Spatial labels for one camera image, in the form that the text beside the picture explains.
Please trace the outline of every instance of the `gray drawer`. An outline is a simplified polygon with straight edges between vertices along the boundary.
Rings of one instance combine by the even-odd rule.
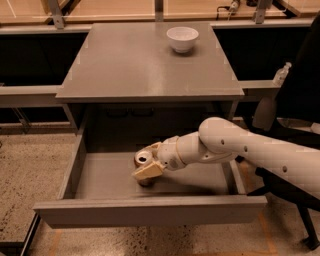
[[[88,107],[56,201],[34,210],[52,228],[250,222],[266,198],[247,197],[237,165],[192,164],[151,187],[131,176],[142,147],[194,131],[205,108]]]

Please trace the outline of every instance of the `metal bracket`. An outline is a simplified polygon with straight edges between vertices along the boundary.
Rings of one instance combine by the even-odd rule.
[[[272,5],[272,0],[259,0],[257,9],[253,15],[253,21],[256,24],[262,24],[266,15],[266,9],[269,9]]]
[[[64,28],[64,20],[58,0],[48,0],[49,9],[52,14],[53,23],[58,29]]]

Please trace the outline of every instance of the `chair leg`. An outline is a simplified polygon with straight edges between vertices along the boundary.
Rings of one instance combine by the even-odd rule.
[[[314,229],[308,208],[301,205],[297,205],[297,207],[299,209],[303,224],[309,235],[308,238],[303,239],[303,243],[305,243],[310,250],[315,250],[320,245],[320,242]]]

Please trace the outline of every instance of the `desk top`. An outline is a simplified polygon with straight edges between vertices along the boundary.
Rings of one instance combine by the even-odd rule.
[[[217,8],[230,6],[231,0],[164,0],[163,18],[174,19],[216,19]],[[256,7],[246,5],[246,0],[241,0],[239,10],[230,19],[251,19]],[[266,12],[267,18],[285,18],[286,15],[275,6]],[[228,11],[219,9],[219,19],[227,19]]]
[[[62,8],[67,0],[58,0]],[[47,0],[0,0],[0,24],[47,24],[51,20]]]
[[[166,32],[199,31],[191,52],[178,54]],[[234,100],[243,91],[209,23],[94,24],[62,88],[60,102]]]
[[[81,0],[66,22],[155,20],[154,0]]]
[[[277,0],[299,18],[315,16],[320,11],[319,0]]]

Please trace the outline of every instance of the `terrazzo floor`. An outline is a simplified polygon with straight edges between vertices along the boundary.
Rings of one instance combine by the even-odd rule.
[[[75,135],[12,134],[0,141],[0,242],[23,241],[33,204],[57,197]],[[243,162],[240,169],[248,189],[261,185],[252,166]],[[53,230],[40,222],[28,255],[320,255],[301,243],[306,231],[296,207],[267,199],[247,224]],[[320,236],[320,214],[311,216]]]

